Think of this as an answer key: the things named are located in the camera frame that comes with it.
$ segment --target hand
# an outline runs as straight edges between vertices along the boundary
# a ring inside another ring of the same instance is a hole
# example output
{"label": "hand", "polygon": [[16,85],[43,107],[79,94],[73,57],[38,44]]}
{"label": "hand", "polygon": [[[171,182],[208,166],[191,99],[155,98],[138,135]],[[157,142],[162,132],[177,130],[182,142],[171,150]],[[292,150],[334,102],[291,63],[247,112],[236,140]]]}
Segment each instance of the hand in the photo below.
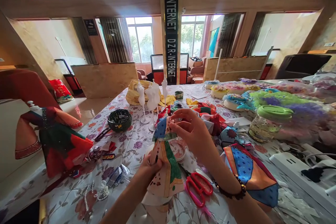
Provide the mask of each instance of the hand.
{"label": "hand", "polygon": [[147,187],[154,178],[155,174],[162,167],[162,161],[160,159],[157,161],[157,163],[150,165],[150,156],[151,154],[149,153],[149,155],[143,159],[138,171],[133,176],[129,184],[129,187],[135,189],[134,196],[135,199],[139,201],[143,199],[147,192]]}
{"label": "hand", "polygon": [[193,110],[188,108],[176,110],[171,119],[176,118],[183,118],[188,122],[171,122],[169,126],[186,142],[189,150],[197,159],[209,169],[220,156],[205,123]]}

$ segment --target red scissors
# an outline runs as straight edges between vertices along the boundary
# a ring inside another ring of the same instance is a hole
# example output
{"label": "red scissors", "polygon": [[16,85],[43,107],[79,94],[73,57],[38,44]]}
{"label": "red scissors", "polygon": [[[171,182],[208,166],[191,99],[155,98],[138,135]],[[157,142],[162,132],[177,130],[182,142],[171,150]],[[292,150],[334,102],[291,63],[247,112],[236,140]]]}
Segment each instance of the red scissors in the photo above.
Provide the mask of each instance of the red scissors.
{"label": "red scissors", "polygon": [[187,176],[186,187],[193,202],[198,208],[202,208],[205,205],[204,195],[210,196],[213,193],[213,189],[209,181],[199,173],[190,173],[180,165],[181,169]]}

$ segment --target power strip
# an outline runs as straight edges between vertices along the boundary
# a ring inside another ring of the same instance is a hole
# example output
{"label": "power strip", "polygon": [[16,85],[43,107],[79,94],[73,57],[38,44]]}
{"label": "power strip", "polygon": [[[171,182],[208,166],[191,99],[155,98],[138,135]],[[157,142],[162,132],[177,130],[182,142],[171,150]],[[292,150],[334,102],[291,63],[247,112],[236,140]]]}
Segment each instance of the power strip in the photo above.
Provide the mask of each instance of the power strip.
{"label": "power strip", "polygon": [[302,170],[310,168],[308,165],[288,152],[274,154],[269,159],[276,167],[283,171],[289,178],[298,184],[298,186],[300,186],[306,193],[308,193],[336,218],[336,201],[326,194],[326,188],[321,186],[321,182],[314,183],[301,174]]}

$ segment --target glass jar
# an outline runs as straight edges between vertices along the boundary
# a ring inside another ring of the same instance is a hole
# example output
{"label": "glass jar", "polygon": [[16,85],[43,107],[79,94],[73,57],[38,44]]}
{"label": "glass jar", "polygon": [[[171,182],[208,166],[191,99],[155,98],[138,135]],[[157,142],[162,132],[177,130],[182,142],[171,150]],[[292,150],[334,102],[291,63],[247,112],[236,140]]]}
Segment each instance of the glass jar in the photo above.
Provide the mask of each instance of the glass jar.
{"label": "glass jar", "polygon": [[269,142],[279,132],[283,123],[291,121],[293,113],[289,108],[261,106],[248,129],[248,134],[257,142]]}

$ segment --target woven basket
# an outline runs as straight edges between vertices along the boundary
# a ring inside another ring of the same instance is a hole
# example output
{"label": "woven basket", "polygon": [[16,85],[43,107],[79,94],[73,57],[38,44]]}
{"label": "woven basket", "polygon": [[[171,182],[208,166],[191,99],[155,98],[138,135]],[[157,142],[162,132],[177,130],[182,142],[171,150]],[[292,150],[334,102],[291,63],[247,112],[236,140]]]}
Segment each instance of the woven basket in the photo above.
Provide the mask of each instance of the woven basket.
{"label": "woven basket", "polygon": [[109,115],[107,123],[111,130],[115,132],[123,132],[132,125],[132,115],[128,110],[118,109]]}

